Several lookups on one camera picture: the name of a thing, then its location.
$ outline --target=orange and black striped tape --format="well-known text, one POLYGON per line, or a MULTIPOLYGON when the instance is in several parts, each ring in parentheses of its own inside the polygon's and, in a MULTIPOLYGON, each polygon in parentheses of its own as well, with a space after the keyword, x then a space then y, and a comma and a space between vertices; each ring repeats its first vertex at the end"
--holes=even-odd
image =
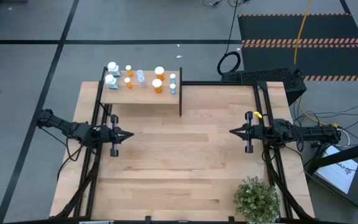
MULTIPOLYGON (((243 40, 242 47, 296 47, 296 39, 250 39, 243 40)), ((299 39, 299 48, 354 48, 358 38, 299 39)))
MULTIPOLYGON (((243 44, 296 44, 296 39, 250 39, 243 44)), ((299 39, 299 44, 358 44, 358 38, 299 39)))
MULTIPOLYGON (((295 44, 244 44, 242 48, 295 48, 295 44)), ((298 48, 358 48, 358 44, 300 44, 298 48)))
POLYGON ((339 76, 339 75, 307 75, 304 81, 358 81, 358 75, 339 76))
MULTIPOLYGON (((302 13, 293 13, 293 14, 239 14, 239 17, 242 16, 304 16, 302 13)), ((352 16, 349 13, 312 13, 308 14, 308 16, 352 16)))

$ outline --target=potted plant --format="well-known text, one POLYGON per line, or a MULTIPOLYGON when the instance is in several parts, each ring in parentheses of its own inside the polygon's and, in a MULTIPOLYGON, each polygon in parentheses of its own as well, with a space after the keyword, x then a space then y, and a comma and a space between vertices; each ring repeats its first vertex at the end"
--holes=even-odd
POLYGON ((280 214, 280 201, 274 187, 258 177, 242 180, 234 194, 236 213, 251 223, 272 223, 280 214))

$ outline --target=wooden shelf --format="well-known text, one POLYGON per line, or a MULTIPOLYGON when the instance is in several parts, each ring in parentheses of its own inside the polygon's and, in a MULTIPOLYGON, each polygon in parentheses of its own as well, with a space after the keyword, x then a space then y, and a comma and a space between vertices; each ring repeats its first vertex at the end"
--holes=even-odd
POLYGON ((140 86, 137 81, 136 71, 130 77, 127 71, 121 71, 121 77, 117 79, 118 90, 110 90, 106 84, 103 86, 101 102, 106 104, 179 104, 180 95, 180 72, 179 71, 165 71, 165 79, 162 81, 162 92, 154 92, 152 82, 156 79, 154 71, 144 71, 146 79, 146 86, 140 86), (169 84, 171 84, 169 75, 174 73, 176 75, 176 94, 171 94, 169 84), (131 78, 132 88, 129 89, 124 79, 131 78))

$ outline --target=wooden table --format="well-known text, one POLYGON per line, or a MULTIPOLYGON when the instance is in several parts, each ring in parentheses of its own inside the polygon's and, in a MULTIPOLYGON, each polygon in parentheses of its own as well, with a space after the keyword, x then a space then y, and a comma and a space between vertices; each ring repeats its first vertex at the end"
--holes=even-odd
MULTIPOLYGON (((91 120, 97 86, 83 82, 75 121, 91 120)), ((282 83, 268 83, 268 92, 274 117, 291 120, 282 83)), ((229 133, 245 123, 250 110, 256 110, 251 86, 183 86, 182 117, 175 105, 113 105, 118 126, 135 135, 119 145, 119 157, 110 157, 110 144, 103 146, 92 219, 243 220, 232 202, 237 185, 255 175, 268 182, 261 142, 253 141, 254 153, 245 154, 246 142, 229 133)), ((78 146, 70 141, 70 148, 78 146)), ((281 153, 288 189, 314 216, 300 156, 286 148, 281 153)), ((51 215, 78 187, 82 160, 62 170, 51 215)))

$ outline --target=gray carpet floor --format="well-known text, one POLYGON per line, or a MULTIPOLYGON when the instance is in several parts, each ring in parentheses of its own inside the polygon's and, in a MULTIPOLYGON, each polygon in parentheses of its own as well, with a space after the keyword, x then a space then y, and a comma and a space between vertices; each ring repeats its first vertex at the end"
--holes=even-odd
MULTIPOLYGON (((29 0, 0 5, 1 40, 58 40, 73 0, 29 0)), ((307 0, 250 0, 238 14, 303 13, 307 0)), ((347 0, 358 25, 358 1, 347 0)), ((314 0, 311 13, 344 12, 339 0, 314 0)), ((227 39, 233 8, 216 8, 201 0, 80 0, 68 40, 227 39)), ((234 23, 233 39, 240 39, 234 23)), ((57 45, 1 45, 0 55, 0 204, 57 45)), ((230 50, 237 50, 231 45, 230 50)), ((134 68, 166 70, 183 67, 184 80, 219 80, 216 64, 226 49, 219 44, 65 45, 44 108, 71 120, 80 84, 98 80, 102 67, 114 60, 134 68)), ((235 61, 227 60, 223 70, 235 61)), ((306 82, 305 110, 340 111, 358 105, 358 82, 306 82)), ((358 117, 326 119, 343 126, 358 117)), ((358 126, 352 130, 358 135, 358 126)), ((314 152, 305 150, 307 161, 314 152)), ((64 147, 36 130, 5 222, 47 218, 64 147)), ((327 190, 309 184, 315 214, 327 221, 358 223, 358 210, 327 190)))

